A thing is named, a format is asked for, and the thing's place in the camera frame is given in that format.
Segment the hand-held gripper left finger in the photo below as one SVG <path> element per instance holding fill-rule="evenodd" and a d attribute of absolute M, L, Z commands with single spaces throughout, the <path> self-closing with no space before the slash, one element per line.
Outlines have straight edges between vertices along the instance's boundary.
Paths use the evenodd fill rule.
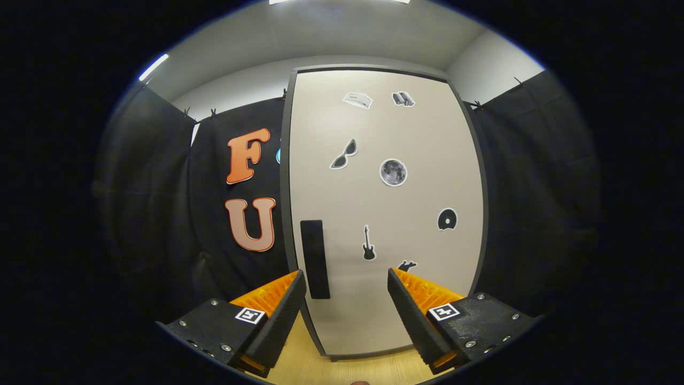
<path fill-rule="evenodd" d="M 169 335 L 219 366 L 266 378 L 305 302 L 301 269 L 231 301 L 209 299 L 169 324 Z"/>

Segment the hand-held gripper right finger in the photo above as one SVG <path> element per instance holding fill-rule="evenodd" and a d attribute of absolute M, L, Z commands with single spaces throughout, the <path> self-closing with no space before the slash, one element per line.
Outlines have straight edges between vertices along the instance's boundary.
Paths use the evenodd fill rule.
<path fill-rule="evenodd" d="M 432 373 L 485 360 L 537 324 L 485 292 L 463 296 L 398 268 L 388 269 L 387 290 Z"/>

